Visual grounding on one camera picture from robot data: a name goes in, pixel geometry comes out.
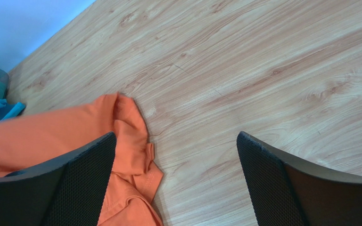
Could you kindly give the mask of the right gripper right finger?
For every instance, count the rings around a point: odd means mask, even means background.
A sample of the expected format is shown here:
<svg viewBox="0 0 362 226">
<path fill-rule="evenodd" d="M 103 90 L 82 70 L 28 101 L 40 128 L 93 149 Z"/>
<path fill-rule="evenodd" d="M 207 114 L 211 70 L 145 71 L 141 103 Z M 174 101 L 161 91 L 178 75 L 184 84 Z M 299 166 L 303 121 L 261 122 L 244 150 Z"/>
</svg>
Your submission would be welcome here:
<svg viewBox="0 0 362 226">
<path fill-rule="evenodd" d="M 260 226 L 362 226 L 362 176 L 323 167 L 240 132 L 237 150 Z"/>
</svg>

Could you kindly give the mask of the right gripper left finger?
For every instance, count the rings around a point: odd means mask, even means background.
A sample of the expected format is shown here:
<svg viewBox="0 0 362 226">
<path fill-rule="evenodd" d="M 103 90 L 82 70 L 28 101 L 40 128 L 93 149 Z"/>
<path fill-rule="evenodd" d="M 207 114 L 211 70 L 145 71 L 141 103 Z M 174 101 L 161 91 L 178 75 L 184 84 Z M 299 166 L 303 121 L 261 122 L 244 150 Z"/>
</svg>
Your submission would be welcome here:
<svg viewBox="0 0 362 226">
<path fill-rule="evenodd" d="M 115 159 L 109 132 L 66 154 L 0 177 L 0 226 L 95 226 Z"/>
</svg>

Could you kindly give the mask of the orange t shirt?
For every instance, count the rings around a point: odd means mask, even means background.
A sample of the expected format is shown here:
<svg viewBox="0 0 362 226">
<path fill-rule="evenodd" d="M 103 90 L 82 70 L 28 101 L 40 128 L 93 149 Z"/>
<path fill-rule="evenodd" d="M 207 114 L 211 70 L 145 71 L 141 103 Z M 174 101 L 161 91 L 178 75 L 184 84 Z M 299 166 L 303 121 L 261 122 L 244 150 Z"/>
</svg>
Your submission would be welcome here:
<svg viewBox="0 0 362 226">
<path fill-rule="evenodd" d="M 151 203 L 163 173 L 137 105 L 110 94 L 92 103 L 0 123 L 0 176 L 42 163 L 114 132 L 115 159 L 100 226 L 160 226 Z"/>
</svg>

